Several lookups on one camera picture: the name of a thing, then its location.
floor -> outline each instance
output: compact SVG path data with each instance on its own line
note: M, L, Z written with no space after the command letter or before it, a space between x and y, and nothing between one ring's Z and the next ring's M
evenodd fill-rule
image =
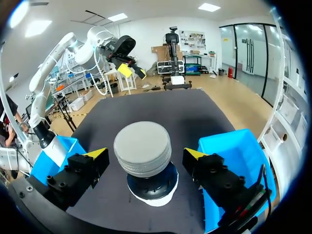
M259 95L255 94L241 82L230 79L227 76L218 76L217 78L210 78L209 75L187 76L186 81L188 82L189 80L192 81L192 88L200 88L210 96L237 130L248 128L256 138L259 137L272 111L271 106ZM137 90L132 90L131 94L142 93L144 90L142 86L146 83L151 85L148 88L155 85L163 88L160 77L147 77L143 81L136 80ZM165 92L165 90L161 89L155 92ZM94 96L79 111L71 113L77 127L98 100L103 98L94 89L93 94ZM128 91L115 94L114 97L123 95L128 95ZM74 100L76 98L76 94L69 95L69 99ZM72 131L60 114L54 114L51 119L53 121L51 125L52 130L62 136L71 136Z
M223 63L222 69L224 69L225 72L227 73L229 65ZM244 85L246 85L251 90L253 90L256 94L260 96L262 95L265 77L251 75L246 72L238 70L236 74L236 79L239 80ZM277 88L278 88L278 80L268 78L263 98L265 98L265 100L268 101L271 105L274 105Z

ceiling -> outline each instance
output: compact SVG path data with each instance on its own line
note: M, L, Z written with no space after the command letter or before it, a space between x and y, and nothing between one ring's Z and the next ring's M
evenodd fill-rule
M85 10L105 18L125 13L128 18L112 23L108 19L98 24L113 26L127 21L153 17L196 17L222 21L247 16L268 16L269 8L262 0L33 0L48 2L47 6L32 6L25 19L6 38L3 47L2 75L5 85L9 78L19 73L19 80L29 79L54 45L68 32L74 32L84 41L92 25L73 21L84 21L92 16ZM199 10L203 3L220 6L215 12ZM101 18L90 19L94 23ZM52 20L42 34L25 38L27 25L33 20Z

wooden floor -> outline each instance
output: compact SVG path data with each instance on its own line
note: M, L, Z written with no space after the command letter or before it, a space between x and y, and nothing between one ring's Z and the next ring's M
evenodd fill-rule
M226 76L215 79L210 78L209 75L187 76L186 81L189 80L192 81L193 89L201 88L210 96L237 130L248 128L256 138L259 137L272 111L272 107L266 101L244 84ZM163 88L160 77L147 77L143 81L136 79L137 90L132 90L131 94L143 93L142 85L145 83L151 84L148 88L155 85ZM103 98L94 88L92 89L94 96L79 111L71 113L77 127L85 118L85 115L79 115L88 114L96 103ZM128 92L118 93L114 97L123 95L128 95ZM70 94L69 98L74 100L77 95ZM72 131L60 114L54 115L51 119L53 120L52 130L62 136L71 136Z

red fire extinguisher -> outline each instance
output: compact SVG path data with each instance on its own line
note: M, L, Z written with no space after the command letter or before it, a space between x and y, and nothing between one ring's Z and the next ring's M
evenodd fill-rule
M233 68L232 67L229 67L228 77L233 78Z

yellow label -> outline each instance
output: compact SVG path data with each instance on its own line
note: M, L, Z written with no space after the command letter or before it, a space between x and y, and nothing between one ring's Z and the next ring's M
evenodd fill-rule
M132 71L126 64L121 64L118 69L119 72L121 72L126 78L129 78L132 74Z
M145 77L143 77L143 78L142 78L142 80L143 80L143 79L145 79L145 78L146 78L146 73L145 73L145 71L144 71L143 69L141 69L141 72L143 72L143 73L144 73L144 75L145 75Z
M107 148L103 148L103 149L91 151L91 152L88 152L88 153L86 153L86 154L84 154L84 155L87 155L87 156L89 156L89 157L92 157L93 160L94 160L94 159L97 158L97 156L99 156L104 150L107 150Z
M207 156L208 154L204 154L202 152L198 152L196 150L192 150L192 149L189 149L189 148L184 148L185 150L187 150L194 158L196 158L197 160L200 158L200 157L203 157L203 156Z

